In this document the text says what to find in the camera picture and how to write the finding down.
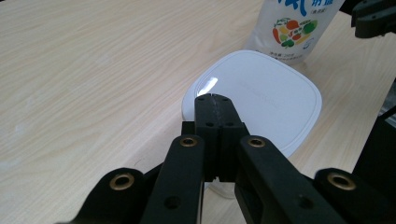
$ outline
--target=white plastic container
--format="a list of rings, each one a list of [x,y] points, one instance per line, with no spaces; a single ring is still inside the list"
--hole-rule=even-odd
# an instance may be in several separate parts
[[[302,62],[345,0],[264,0],[245,49],[282,63]]]

